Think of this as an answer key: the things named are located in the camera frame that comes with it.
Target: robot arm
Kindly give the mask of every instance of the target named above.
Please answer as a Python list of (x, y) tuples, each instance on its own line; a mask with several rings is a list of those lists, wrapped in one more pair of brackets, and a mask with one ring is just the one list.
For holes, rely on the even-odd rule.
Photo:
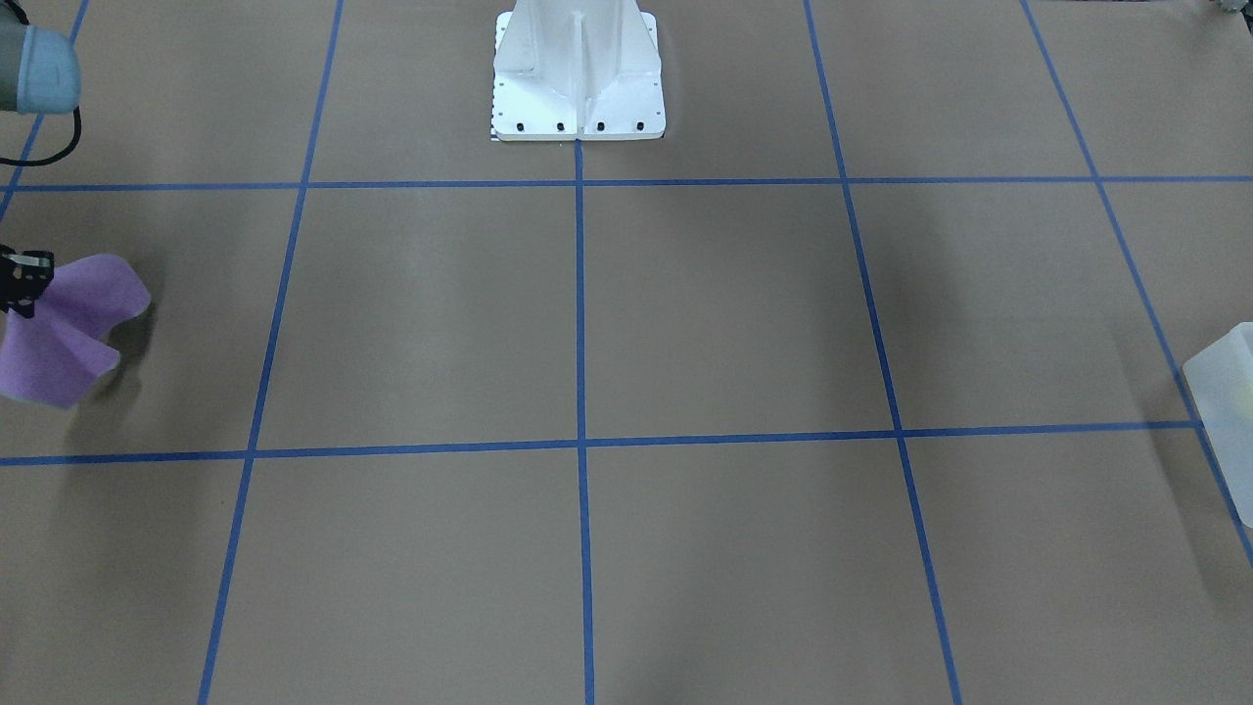
[(0, 110), (69, 113), (78, 106), (80, 75), (65, 35), (29, 23), (14, 0), (0, 10)]
[[(0, 159), (14, 165), (38, 165), (60, 159), (78, 144), (80, 75), (74, 45), (64, 35), (34, 26), (15, 0), (0, 0), (0, 110), (15, 113), (74, 113), (70, 145), (39, 160)], [(53, 280), (53, 253), (16, 252), (0, 244), (0, 311), (23, 317), (35, 313), (35, 299)]]

